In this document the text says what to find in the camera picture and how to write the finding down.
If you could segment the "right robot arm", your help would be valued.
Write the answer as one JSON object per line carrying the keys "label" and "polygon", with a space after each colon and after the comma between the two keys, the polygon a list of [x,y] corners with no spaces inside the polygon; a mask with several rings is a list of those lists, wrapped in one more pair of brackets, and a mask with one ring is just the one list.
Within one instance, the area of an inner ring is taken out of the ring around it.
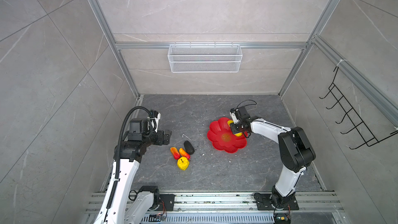
{"label": "right robot arm", "polygon": [[285,208],[295,197],[295,187],[316,153],[301,127],[287,128],[262,118],[236,117],[231,114],[233,134],[258,134],[279,145],[283,169],[272,188],[271,203],[276,209]]}

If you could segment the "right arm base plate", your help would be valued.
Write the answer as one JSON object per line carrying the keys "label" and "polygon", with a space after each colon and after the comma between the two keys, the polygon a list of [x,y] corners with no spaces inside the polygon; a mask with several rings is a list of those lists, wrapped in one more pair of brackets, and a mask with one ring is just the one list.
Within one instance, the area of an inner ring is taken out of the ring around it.
{"label": "right arm base plate", "polygon": [[271,211],[271,210],[299,210],[299,206],[295,197],[295,193],[282,197],[278,193],[261,194],[254,193],[254,200],[257,204],[259,211]]}

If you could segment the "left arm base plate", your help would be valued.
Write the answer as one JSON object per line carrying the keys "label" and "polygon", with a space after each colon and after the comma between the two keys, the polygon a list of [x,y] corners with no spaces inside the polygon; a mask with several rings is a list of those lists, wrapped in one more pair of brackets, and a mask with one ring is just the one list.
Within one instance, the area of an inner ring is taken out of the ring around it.
{"label": "left arm base plate", "polygon": [[[160,200],[158,208],[153,211],[163,211],[165,209],[167,212],[172,211],[174,209],[175,204],[175,195],[174,194],[160,194]],[[130,192],[128,203],[133,202],[136,199],[136,193]]]}

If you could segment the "yellow fake apple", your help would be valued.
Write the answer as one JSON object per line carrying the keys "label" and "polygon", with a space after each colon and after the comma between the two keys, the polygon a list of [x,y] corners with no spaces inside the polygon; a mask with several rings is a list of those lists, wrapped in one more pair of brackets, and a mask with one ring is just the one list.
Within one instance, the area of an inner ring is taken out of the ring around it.
{"label": "yellow fake apple", "polygon": [[180,157],[177,160],[177,166],[180,170],[185,171],[190,165],[190,161],[186,157]]}

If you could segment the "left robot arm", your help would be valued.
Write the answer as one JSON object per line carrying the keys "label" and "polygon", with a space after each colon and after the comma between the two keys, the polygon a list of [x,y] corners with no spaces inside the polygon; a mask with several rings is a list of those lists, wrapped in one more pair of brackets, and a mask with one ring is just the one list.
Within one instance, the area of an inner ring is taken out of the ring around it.
{"label": "left robot arm", "polygon": [[131,186],[143,155],[151,145],[168,145],[171,131],[158,129],[161,115],[155,110],[136,106],[126,114],[118,143],[114,150],[114,163],[109,187],[96,224],[139,224],[148,211],[161,205],[157,186],[143,186],[136,192],[130,207]]}

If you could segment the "red orange mango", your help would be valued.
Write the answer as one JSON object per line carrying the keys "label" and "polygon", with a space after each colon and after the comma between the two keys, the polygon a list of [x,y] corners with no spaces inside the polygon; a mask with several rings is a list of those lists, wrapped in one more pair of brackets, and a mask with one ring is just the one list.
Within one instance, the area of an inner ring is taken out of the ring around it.
{"label": "red orange mango", "polygon": [[185,157],[185,158],[187,158],[188,160],[190,160],[190,155],[189,155],[183,148],[180,148],[180,149],[179,149],[179,153],[180,153],[180,155],[181,155],[182,157]]}
{"label": "red orange mango", "polygon": [[181,155],[180,155],[178,149],[177,149],[176,147],[171,147],[171,148],[170,148],[170,151],[171,151],[171,153],[172,153],[172,155],[173,155],[173,158],[174,158],[175,160],[179,160],[179,158],[181,157]]}

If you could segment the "long yellow fake fruit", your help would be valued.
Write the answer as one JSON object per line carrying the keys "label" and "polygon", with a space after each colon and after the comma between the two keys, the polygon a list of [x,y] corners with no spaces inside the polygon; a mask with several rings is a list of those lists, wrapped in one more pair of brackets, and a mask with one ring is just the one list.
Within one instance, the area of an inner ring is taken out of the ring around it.
{"label": "long yellow fake fruit", "polygon": [[242,131],[239,129],[239,125],[238,125],[238,124],[234,123],[233,120],[228,120],[228,121],[227,121],[227,124],[228,124],[228,126],[230,127],[231,132],[232,132],[235,136],[237,136],[237,137],[242,136],[243,133],[242,133]]}

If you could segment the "dark fake avocado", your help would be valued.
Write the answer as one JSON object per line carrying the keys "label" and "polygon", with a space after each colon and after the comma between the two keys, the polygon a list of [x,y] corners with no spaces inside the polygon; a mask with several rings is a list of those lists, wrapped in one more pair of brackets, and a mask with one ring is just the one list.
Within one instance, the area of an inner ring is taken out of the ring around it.
{"label": "dark fake avocado", "polygon": [[183,145],[184,145],[185,151],[186,151],[189,155],[192,155],[192,154],[195,153],[195,149],[194,149],[193,145],[192,145],[189,141],[185,141]]}

